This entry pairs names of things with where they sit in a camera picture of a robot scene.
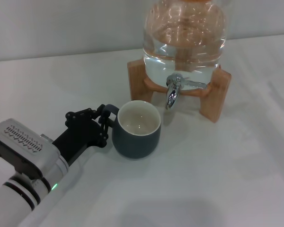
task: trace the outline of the mug rim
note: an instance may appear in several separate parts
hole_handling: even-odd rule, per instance
[[[141,134],[135,134],[135,133],[129,132],[127,129],[125,129],[125,128],[122,126],[122,124],[120,123],[120,112],[121,112],[121,110],[122,110],[123,108],[125,108],[126,106],[131,105],[131,104],[133,104],[133,103],[141,103],[141,104],[147,105],[147,106],[149,106],[150,108],[152,108],[152,109],[155,110],[155,112],[156,112],[156,114],[157,114],[157,116],[158,116],[158,119],[159,119],[159,124],[158,124],[158,126],[157,126],[157,128],[156,128],[155,130],[153,130],[153,131],[150,132],[150,133],[141,135]],[[152,135],[152,134],[155,133],[155,132],[160,128],[160,126],[161,126],[161,116],[160,116],[160,113],[159,113],[158,109],[157,109],[153,104],[148,103],[148,102],[145,102],[145,101],[142,101],[142,100],[133,100],[133,101],[130,101],[130,102],[128,102],[128,103],[125,103],[125,104],[119,109],[119,112],[118,112],[118,115],[117,115],[117,119],[118,119],[118,122],[119,122],[119,125],[121,126],[121,128],[122,128],[124,131],[126,131],[127,133],[129,133],[129,134],[131,134],[131,135],[133,135],[133,136],[149,136],[149,135]]]

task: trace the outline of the green indicator light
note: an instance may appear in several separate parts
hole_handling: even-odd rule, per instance
[[[58,185],[58,184],[55,184],[55,185],[52,187],[52,190],[53,190],[55,187],[57,187],[57,185]]]

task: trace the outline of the black stripe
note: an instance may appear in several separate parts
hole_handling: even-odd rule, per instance
[[[11,188],[15,192],[17,192],[19,195],[21,195],[22,198],[25,199],[25,201],[29,204],[32,211],[35,209],[35,205],[34,205],[33,201],[21,189],[19,189],[17,186],[15,186],[15,185],[13,185],[12,183],[9,183],[9,182],[5,182],[3,185]]]
[[[48,183],[48,181],[43,177],[43,178],[41,178],[41,181],[44,183],[44,185],[46,186],[46,188],[47,188],[47,190],[48,190],[48,193],[50,193],[51,192],[51,190],[52,190],[52,187],[51,187],[51,185]]]
[[[20,184],[21,186],[23,186],[26,190],[28,190],[33,197],[36,199],[37,204],[39,205],[41,202],[40,196],[36,193],[36,191],[33,189],[32,186],[30,186],[29,184],[27,184],[26,182],[24,182],[22,179],[16,177],[16,176],[12,176],[10,178],[10,180],[16,181],[18,184]]]

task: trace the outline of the ventilation grille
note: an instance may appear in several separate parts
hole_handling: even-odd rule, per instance
[[[29,152],[37,153],[43,148],[43,145],[40,142],[36,141],[33,137],[29,136],[14,125],[7,127],[3,132],[8,138],[18,145],[21,145]]]

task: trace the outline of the glass jar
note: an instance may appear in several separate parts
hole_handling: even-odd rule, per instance
[[[208,84],[223,52],[232,0],[159,0],[144,27],[144,61],[148,77],[166,87],[179,72]]]

